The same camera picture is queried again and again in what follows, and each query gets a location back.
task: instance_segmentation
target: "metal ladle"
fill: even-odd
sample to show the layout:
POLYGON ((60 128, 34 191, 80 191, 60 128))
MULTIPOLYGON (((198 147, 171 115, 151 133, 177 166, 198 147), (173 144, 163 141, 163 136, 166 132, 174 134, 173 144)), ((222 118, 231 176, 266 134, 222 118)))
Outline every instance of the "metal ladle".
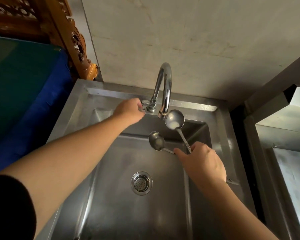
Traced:
POLYGON ((149 143, 152 146, 152 148, 155 149, 156 151, 163 150, 174 154, 173 151, 164 148, 164 137, 159 132, 153 131, 149 134, 149 143))
POLYGON ((165 120, 165 123, 166 123, 166 126, 169 129, 176 130, 180 134, 180 136, 181 136, 184 144, 186 145, 188 151, 190 153, 192 153, 191 147, 190 147, 189 143, 187 142, 187 140, 185 139, 185 137, 182 133, 182 130, 181 130, 182 126, 185 123, 185 117, 183 116, 183 113, 181 113, 177 109, 170 110, 170 112, 167 116, 167 119, 165 120))

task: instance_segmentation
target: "stainless steel sink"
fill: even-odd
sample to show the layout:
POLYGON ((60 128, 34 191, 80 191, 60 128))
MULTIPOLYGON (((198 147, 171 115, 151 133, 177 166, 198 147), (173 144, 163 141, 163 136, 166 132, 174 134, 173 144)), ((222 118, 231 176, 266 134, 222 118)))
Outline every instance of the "stainless steel sink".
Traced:
MULTIPOLYGON (((151 94, 150 89, 78 80, 49 140, 106 119, 123 99, 149 100, 151 94)), ((37 239, 223 239, 213 210, 177 157, 148 142, 149 133, 158 131, 168 149, 187 151, 180 135, 158 119, 158 108, 124 130, 37 239)), ((190 144, 201 141, 216 150, 228 177, 240 182, 231 188, 254 213, 225 103, 172 93, 170 109, 184 114, 182 131, 190 144)))

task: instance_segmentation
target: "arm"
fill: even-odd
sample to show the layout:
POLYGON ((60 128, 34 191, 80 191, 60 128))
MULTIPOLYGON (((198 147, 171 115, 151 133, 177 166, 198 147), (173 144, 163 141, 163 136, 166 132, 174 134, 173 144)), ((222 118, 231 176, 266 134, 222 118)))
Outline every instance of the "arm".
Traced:
POLYGON ((144 112, 138 98, 125 100, 108 119, 52 141, 0 172, 27 188, 37 218, 36 235, 98 164, 116 137, 144 112))
POLYGON ((225 235, 229 239, 278 240, 227 185, 226 170, 216 152, 200 142, 194 143, 191 149, 190 155, 177 148, 174 152, 189 177, 214 207, 225 235))

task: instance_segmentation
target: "forearm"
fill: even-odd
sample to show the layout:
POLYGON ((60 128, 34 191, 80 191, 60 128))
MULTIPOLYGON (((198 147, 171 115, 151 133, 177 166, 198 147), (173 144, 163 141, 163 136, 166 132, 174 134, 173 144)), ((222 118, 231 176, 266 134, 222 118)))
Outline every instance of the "forearm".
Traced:
POLYGON ((206 194, 228 239, 278 240, 236 197, 225 182, 218 182, 206 194))
POLYGON ((110 117, 52 141, 0 172, 18 179, 27 188, 36 211, 36 233, 126 127, 120 118, 110 117))

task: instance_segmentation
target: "chrome faucet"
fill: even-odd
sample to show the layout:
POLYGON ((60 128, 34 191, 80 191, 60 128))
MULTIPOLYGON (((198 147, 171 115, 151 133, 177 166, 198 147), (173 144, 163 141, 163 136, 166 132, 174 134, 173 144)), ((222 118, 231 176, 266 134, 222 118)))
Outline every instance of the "chrome faucet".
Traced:
POLYGON ((169 109, 170 96, 171 96, 172 72, 171 72, 171 66, 167 62, 163 63, 160 67, 157 82, 154 88, 154 93, 149 102, 149 105, 147 106, 147 110, 151 113, 156 111, 159 89, 163 78, 164 78, 164 87, 163 87, 162 105, 158 113, 158 117, 160 118, 160 120, 166 120, 168 116, 168 109, 169 109))

